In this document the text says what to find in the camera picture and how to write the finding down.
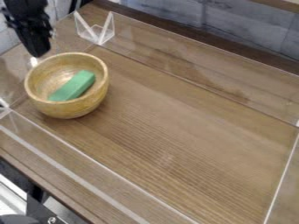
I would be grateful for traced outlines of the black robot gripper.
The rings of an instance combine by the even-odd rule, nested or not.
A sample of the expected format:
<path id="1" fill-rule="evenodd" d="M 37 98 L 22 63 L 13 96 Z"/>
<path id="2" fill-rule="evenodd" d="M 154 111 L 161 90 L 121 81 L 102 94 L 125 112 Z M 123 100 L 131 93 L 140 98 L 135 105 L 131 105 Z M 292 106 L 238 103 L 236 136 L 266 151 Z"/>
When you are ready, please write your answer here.
<path id="1" fill-rule="evenodd" d="M 47 0 L 3 0 L 0 13 L 5 23 L 15 31 L 27 51 L 39 58 L 50 50 L 51 25 L 45 12 Z"/>

